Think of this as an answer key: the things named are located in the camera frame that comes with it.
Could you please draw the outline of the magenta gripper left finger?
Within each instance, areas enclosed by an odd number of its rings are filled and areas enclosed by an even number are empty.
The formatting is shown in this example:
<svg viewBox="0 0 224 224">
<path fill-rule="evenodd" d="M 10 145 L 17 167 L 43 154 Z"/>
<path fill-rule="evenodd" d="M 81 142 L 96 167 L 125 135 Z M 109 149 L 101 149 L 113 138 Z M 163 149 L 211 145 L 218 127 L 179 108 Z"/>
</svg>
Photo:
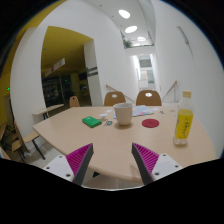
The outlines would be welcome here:
<svg viewBox="0 0 224 224">
<path fill-rule="evenodd" d="M 93 144 L 87 144 L 67 156 L 57 156 L 44 170 L 81 186 L 92 155 Z"/>
</svg>

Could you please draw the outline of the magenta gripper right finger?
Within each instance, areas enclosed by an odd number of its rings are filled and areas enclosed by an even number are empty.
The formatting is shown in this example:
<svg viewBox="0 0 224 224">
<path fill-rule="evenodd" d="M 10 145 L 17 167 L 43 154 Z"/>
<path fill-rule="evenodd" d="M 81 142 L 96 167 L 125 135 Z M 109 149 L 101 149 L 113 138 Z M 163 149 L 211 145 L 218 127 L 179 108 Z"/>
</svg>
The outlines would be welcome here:
<svg viewBox="0 0 224 224">
<path fill-rule="evenodd" d="M 137 143 L 132 144 L 132 155 L 137 163 L 144 185 L 182 169 L 168 154 L 158 154 Z"/>
</svg>

